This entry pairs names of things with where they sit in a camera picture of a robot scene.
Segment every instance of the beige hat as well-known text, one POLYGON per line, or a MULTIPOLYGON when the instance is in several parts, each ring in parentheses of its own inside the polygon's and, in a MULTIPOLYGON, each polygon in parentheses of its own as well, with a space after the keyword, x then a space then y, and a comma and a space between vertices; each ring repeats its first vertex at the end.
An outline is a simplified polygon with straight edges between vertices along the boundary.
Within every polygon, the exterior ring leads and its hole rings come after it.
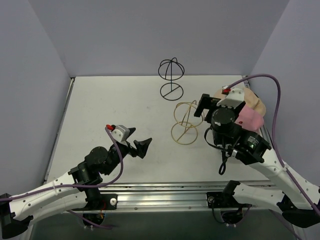
MULTIPOLYGON (((264 103, 249 88, 244 87, 243 91, 245 104, 263 117, 266 114, 266 106, 264 105, 264 103)), ((213 97, 217 99, 224 99, 226 95, 222 94, 221 88, 214 94, 213 97)))

